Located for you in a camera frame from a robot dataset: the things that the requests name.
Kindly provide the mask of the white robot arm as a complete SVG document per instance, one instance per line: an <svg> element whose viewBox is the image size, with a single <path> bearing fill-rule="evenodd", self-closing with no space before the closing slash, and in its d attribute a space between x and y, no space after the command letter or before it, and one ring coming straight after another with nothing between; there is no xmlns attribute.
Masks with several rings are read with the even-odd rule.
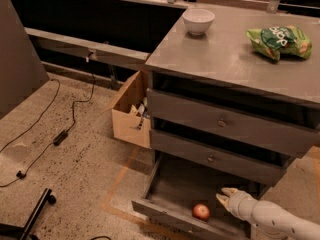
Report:
<svg viewBox="0 0 320 240"><path fill-rule="evenodd" d="M294 240L320 240L319 224L297 217L273 202L257 200L245 191L228 187L216 198L234 217L271 239L288 236Z"/></svg>

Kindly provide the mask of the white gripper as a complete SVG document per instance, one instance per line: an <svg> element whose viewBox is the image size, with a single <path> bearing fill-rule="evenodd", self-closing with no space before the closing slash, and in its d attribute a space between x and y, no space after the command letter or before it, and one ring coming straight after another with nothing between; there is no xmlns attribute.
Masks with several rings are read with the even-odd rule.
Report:
<svg viewBox="0 0 320 240"><path fill-rule="evenodd" d="M237 188L223 187L225 195L217 194L216 198L220 204L234 217L247 222L253 222L252 213L257 200L245 191Z"/></svg>

